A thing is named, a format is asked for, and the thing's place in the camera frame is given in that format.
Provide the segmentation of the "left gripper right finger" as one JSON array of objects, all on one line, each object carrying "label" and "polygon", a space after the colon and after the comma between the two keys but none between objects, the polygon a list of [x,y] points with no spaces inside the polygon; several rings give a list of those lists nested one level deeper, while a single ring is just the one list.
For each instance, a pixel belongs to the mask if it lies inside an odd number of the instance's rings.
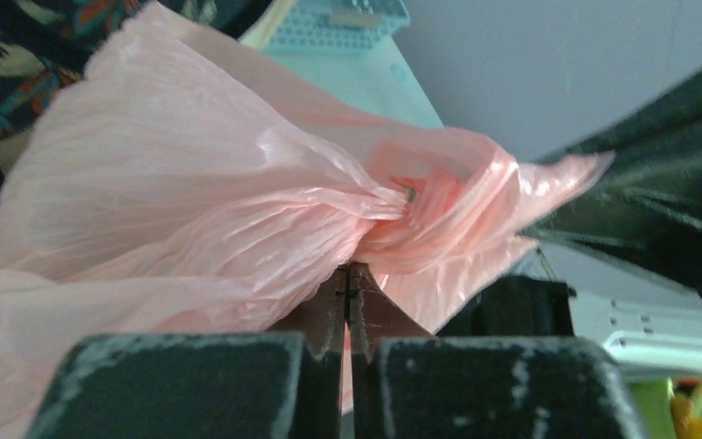
[{"label": "left gripper right finger", "polygon": [[359,438],[642,438],[616,363],[579,337],[564,283],[505,276],[435,337],[369,269],[346,271]]}]

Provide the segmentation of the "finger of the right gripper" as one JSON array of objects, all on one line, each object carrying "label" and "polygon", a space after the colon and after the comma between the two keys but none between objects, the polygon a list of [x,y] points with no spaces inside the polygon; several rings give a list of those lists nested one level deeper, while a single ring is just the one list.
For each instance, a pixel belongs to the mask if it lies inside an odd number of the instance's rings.
[{"label": "finger of the right gripper", "polygon": [[614,156],[604,175],[525,235],[702,300],[702,69],[546,161],[598,153]]}]

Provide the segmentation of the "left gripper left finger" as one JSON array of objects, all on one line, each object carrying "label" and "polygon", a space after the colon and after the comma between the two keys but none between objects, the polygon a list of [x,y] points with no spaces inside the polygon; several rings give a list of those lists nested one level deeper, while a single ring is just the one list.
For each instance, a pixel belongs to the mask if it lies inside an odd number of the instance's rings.
[{"label": "left gripper left finger", "polygon": [[346,269],[260,333],[86,337],[31,438],[337,438]]}]

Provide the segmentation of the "pink plastic grocery bag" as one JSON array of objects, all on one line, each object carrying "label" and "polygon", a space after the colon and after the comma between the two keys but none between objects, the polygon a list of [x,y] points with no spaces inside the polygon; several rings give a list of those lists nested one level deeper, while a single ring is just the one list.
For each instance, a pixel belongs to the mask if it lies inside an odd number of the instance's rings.
[{"label": "pink plastic grocery bag", "polygon": [[519,163],[361,111],[157,3],[35,124],[0,191],[0,438],[103,332],[259,331],[369,266],[430,332],[533,246],[612,154]]}]

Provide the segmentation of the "beige canvas tote bag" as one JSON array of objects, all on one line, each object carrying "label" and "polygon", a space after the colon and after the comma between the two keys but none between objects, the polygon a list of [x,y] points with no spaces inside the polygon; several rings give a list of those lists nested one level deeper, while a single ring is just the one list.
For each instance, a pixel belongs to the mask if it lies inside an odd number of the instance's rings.
[{"label": "beige canvas tote bag", "polygon": [[[0,1],[0,143],[32,127],[144,1]],[[0,164],[0,188],[6,166]]]}]

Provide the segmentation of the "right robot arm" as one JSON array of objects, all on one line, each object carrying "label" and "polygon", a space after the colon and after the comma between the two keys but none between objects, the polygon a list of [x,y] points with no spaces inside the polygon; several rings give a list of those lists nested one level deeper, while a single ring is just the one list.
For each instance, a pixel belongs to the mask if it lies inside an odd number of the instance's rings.
[{"label": "right robot arm", "polygon": [[[548,156],[612,152],[596,185],[525,229],[702,302],[702,70],[617,124]],[[702,374],[702,307],[645,305],[564,283],[506,275],[441,331],[577,336],[630,381]]]}]

